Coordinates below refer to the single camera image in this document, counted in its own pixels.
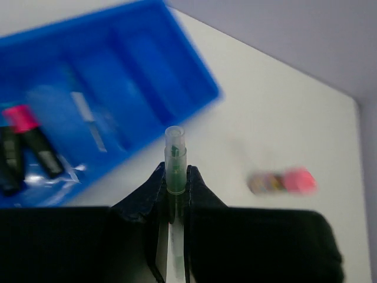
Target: clear pen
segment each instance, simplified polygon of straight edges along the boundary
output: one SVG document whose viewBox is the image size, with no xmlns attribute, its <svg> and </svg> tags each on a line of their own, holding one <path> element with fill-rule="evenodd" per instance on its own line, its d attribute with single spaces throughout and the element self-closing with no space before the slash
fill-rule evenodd
<svg viewBox="0 0 377 283">
<path fill-rule="evenodd" d="M 168 191 L 170 244 L 176 279 L 183 282 L 183 212 L 187 182 L 187 150 L 183 128 L 178 126 L 167 128 L 165 141 L 165 179 Z"/>
</svg>

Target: white table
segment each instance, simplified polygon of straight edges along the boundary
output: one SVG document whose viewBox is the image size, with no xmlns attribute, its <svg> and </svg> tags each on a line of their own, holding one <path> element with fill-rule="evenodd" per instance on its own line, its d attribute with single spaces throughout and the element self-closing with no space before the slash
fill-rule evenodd
<svg viewBox="0 0 377 283">
<path fill-rule="evenodd" d="M 0 35 L 114 4 L 117 0 L 0 4 Z M 184 124 L 188 163 L 227 205 L 314 209 L 334 230 L 346 282 L 371 282 L 356 103 L 342 93 L 182 13 L 176 13 L 224 98 Z M 157 140 L 68 205 L 113 205 L 164 159 Z M 308 197 L 257 197 L 253 170 L 306 166 L 319 190 Z M 168 270 L 168 282 L 173 282 Z"/>
</svg>

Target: black highlighter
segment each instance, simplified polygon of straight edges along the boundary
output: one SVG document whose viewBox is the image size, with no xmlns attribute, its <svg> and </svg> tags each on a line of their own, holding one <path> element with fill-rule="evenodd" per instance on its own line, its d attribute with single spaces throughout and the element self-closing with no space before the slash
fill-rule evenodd
<svg viewBox="0 0 377 283">
<path fill-rule="evenodd" d="M 22 180 L 16 177 L 8 166 L 2 151 L 0 151 L 0 189 L 5 196 L 14 195 L 22 189 Z"/>
<path fill-rule="evenodd" d="M 8 167 L 21 182 L 25 179 L 25 163 L 20 137 L 11 127 L 0 127 L 0 151 Z"/>
<path fill-rule="evenodd" d="M 2 114 L 12 125 L 12 131 L 31 149 L 50 178 L 53 179 L 64 172 L 56 151 L 39 128 L 39 123 L 34 119 L 28 106 L 13 106 L 5 109 Z"/>
</svg>

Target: transparent cap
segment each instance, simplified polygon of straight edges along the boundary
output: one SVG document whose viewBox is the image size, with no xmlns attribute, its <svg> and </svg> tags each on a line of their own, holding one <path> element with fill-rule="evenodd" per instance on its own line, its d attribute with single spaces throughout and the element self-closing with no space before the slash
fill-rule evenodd
<svg viewBox="0 0 377 283">
<path fill-rule="evenodd" d="M 171 126 L 165 131 L 166 149 L 170 156 L 179 157 L 186 153 L 184 130 L 179 126 Z"/>
</svg>

